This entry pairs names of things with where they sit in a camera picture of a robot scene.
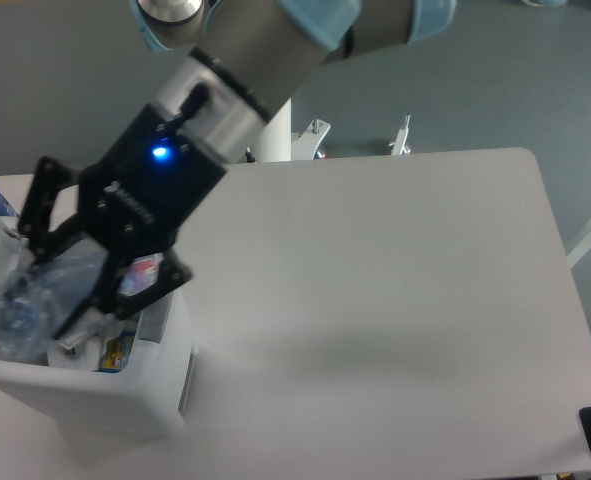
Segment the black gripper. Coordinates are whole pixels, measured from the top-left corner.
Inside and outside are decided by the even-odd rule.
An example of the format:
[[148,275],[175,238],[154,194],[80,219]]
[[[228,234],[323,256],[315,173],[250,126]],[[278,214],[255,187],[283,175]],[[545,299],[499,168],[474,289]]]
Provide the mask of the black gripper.
[[[210,100],[208,87],[199,83],[169,120],[146,105],[106,154],[84,169],[49,156],[37,162],[17,224],[32,265],[53,261],[83,238],[107,251],[91,291],[66,314],[53,340],[72,332],[89,309],[126,320],[193,278],[171,247],[226,169],[180,128]],[[51,231],[56,199],[73,186],[77,211]]]

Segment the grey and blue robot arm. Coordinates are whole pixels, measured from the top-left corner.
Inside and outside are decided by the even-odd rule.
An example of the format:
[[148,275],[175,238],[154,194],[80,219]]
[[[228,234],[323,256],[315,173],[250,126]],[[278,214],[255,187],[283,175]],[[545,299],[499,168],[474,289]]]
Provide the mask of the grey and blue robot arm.
[[185,62],[104,156],[76,170],[40,159],[19,220],[37,265],[81,236],[106,259],[53,331],[90,309],[119,319],[191,279],[181,225],[323,63],[441,33],[453,1],[220,1]]

